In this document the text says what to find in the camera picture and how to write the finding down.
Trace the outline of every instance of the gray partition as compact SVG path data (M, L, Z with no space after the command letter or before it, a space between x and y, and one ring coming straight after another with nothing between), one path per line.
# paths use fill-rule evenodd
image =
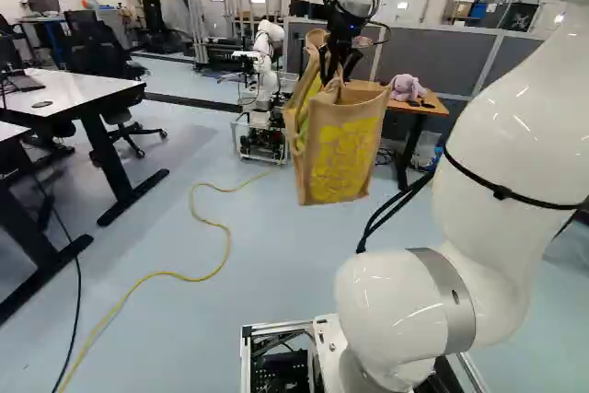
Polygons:
M522 39L519 37L505 37L489 74L483 83L487 87L501 76L507 74L534 52L544 41L536 39Z
M409 73L435 92L470 96L495 38L485 33L393 28L375 80Z
M305 35L311 29L321 28L324 29L326 27L325 22L318 22L318 23L308 23L308 22L298 22L298 21L290 21L288 24L288 43L286 46L286 71L289 73L297 73L300 69L300 60L301 60L301 45L305 46L305 42L301 39L305 38ZM379 28L376 27L366 27L362 35L372 39L373 41L378 40L378 33ZM351 78L357 78L359 80L368 80L370 78L370 72L372 70L372 63L375 59L375 52L376 48L368 48L362 50L364 53L364 57L352 72ZM308 56L306 52L303 52L303 71L305 71L306 63L308 61Z

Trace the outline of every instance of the wheeled base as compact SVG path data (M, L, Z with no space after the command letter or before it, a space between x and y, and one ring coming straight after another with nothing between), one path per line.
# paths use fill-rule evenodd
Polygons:
M307 348L296 350L294 342L305 336ZM283 347L292 350L276 352ZM244 326L240 393L387 393L363 373L347 349L348 342L335 314L312 321ZM464 393L458 377L468 384L467 391L487 391L467 354L457 354L453 364L450 358L455 360L454 355L437 358L434 372L414 393Z

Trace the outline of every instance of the pink stuffed animal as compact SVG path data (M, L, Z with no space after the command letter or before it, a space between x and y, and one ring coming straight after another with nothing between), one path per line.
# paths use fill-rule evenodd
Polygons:
M411 74L395 75L391 80L393 90L390 97L396 101L417 101L417 97L425 97L426 89L420 85L420 79Z

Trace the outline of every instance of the light blue floor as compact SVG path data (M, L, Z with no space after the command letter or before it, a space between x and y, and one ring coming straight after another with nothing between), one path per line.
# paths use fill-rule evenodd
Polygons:
M147 92L237 104L237 88L243 87L237 82L217 84L216 79L195 72L191 64L144 57L133 60L149 70L144 78Z
M222 258L223 233L191 218L192 183L231 187L269 169L234 155L229 122L236 114L144 102L133 115L145 126L165 126L170 136L164 143L157 136L138 140L148 157L129 157L125 167L137 182L167 166L172 172L163 183L113 225L98 229L94 220L111 196L101 173L89 164L86 138L78 132L73 143L79 152L55 184L66 224L95 237L80 258L83 301L75 354L138 278L157 270L203 275ZM198 190L202 214L233 231L226 268L206 283L160 277L142 285L101 335L67 392L235 393L242 325L334 310L333 275L353 254L369 214L396 190L392 173L377 168L371 195L359 202L299 207L291 167L271 171L237 193ZM430 201L425 188L371 237L368 248L440 244ZM550 262L540 266L525 326L505 344L473 352L493 392L572 393L589 383L589 266L582 263L588 231L572 225L550 246ZM55 226L50 234L64 243ZM51 389L74 311L75 269L68 266L0 329L0 392Z

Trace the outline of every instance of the black office chair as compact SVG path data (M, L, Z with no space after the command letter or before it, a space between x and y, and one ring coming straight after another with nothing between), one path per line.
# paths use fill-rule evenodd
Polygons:
M146 29L139 31L141 46L149 52L170 54L182 50L179 31L169 29L162 17L160 0L142 0Z
M17 23L15 25L10 25L6 18L2 14L0 14L0 33L12 36L13 40L24 40L27 44L27 48L29 49L31 57L31 60L28 61L28 64L32 66L41 65L39 59L37 59L35 50L33 49L33 45L31 45L30 43L29 36L25 32L25 29L23 28L22 24ZM20 66L18 67L18 69L20 69L21 67L24 67L22 59L20 58L20 53L18 54L18 60L20 61Z
M98 21L94 11L66 11L64 14L72 34L66 62L71 72L129 80L138 80L146 72L140 64L131 63L131 57L122 48L112 29ZM158 133L162 139L167 137L162 128L144 129L138 122L124 125L132 119L129 108L139 104L143 98L142 92L130 101L123 100L112 109L102 112L102 118L107 124L118 127L108 132L110 140L115 143L122 138L133 149L137 158L143 158L145 152L133 141L131 135ZM99 166L94 152L90 153L90 158Z

